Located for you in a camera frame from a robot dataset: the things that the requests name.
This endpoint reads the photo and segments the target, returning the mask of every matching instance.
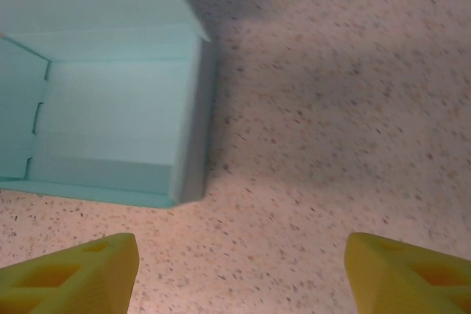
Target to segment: teal box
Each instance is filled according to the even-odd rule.
[[[202,198],[215,56],[186,0],[0,0],[0,188]]]

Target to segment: yellow plastic part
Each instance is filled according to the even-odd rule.
[[[470,314],[471,261],[352,233],[345,268],[359,314]]]
[[[121,233],[0,269],[1,314],[125,314],[138,273]]]

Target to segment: speckled countertop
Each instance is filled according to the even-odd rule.
[[[356,313],[350,232],[471,258],[471,0],[194,0],[222,54],[208,195],[0,195],[0,265],[134,232],[130,313]]]

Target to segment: countertop speck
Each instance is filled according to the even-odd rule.
[[[471,258],[471,0],[192,2],[221,55],[205,199],[2,191],[1,266],[134,232],[130,314],[339,314],[351,232]]]

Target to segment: open cardboard box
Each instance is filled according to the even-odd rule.
[[[0,188],[203,195],[215,60],[186,0],[0,0]]]

